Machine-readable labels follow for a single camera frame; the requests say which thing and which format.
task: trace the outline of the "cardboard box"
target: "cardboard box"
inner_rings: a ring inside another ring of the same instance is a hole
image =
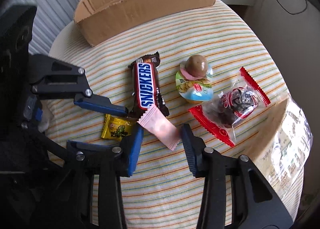
[[[215,0],[80,0],[74,22],[91,46],[173,13],[212,6]]]

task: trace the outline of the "plastic packaging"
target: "plastic packaging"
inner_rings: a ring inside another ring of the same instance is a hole
[[[200,104],[203,101],[211,100],[213,97],[213,89],[210,84],[213,78],[213,71],[205,59],[199,64],[195,61],[190,61],[193,56],[199,56],[200,59],[204,59],[201,55],[192,55],[187,61],[181,62],[180,70],[176,73],[176,87],[179,94],[189,103]]]
[[[101,138],[121,141],[122,137],[130,135],[132,126],[136,121],[130,119],[119,119],[106,114]]]
[[[242,67],[230,90],[189,111],[211,134],[233,147],[236,140],[234,128],[256,108],[264,108],[269,104],[267,95]]]
[[[128,68],[132,70],[134,103],[129,117],[140,118],[144,112],[155,104],[164,116],[169,115],[160,92],[157,67],[160,65],[159,53],[147,54],[132,62]]]
[[[291,97],[277,103],[257,134],[250,157],[282,199],[303,168],[313,136],[302,109]]]
[[[163,113],[152,105],[137,122],[154,134],[170,150],[174,150],[181,141],[178,129],[166,119]]]

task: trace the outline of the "pink candy wrapper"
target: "pink candy wrapper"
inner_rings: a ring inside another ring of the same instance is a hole
[[[138,124],[154,134],[172,151],[181,141],[178,129],[165,118],[154,104],[141,116]]]

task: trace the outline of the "yellow candy packet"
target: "yellow candy packet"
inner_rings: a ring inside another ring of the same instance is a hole
[[[121,141],[122,137],[131,134],[135,123],[136,121],[130,119],[123,120],[106,114],[101,138]]]

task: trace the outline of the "metal screw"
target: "metal screw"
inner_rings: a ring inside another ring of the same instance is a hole
[[[90,97],[90,96],[92,96],[92,91],[91,91],[91,89],[86,89],[85,90],[85,95],[87,96],[87,97]]]
[[[241,155],[240,160],[247,162],[249,160],[249,157],[247,155]]]
[[[32,86],[32,87],[31,87],[31,91],[32,91],[33,93],[38,92],[38,87],[37,87],[37,86]]]
[[[116,146],[116,147],[112,148],[112,152],[114,152],[114,153],[119,153],[121,151],[122,151],[121,147]]]
[[[204,151],[205,151],[206,153],[213,153],[213,149],[212,149],[211,147],[205,147],[205,148],[204,148]]]
[[[28,125],[27,125],[25,122],[23,122],[23,123],[21,124],[21,128],[24,129],[24,130],[26,130],[26,129],[28,129]]]
[[[84,160],[84,158],[85,158],[85,155],[84,155],[83,152],[77,152],[76,153],[76,160],[82,161],[82,160]]]
[[[80,67],[80,68],[78,69],[78,72],[79,72],[80,75],[82,75],[82,74],[84,73],[84,69],[83,69],[82,67]]]

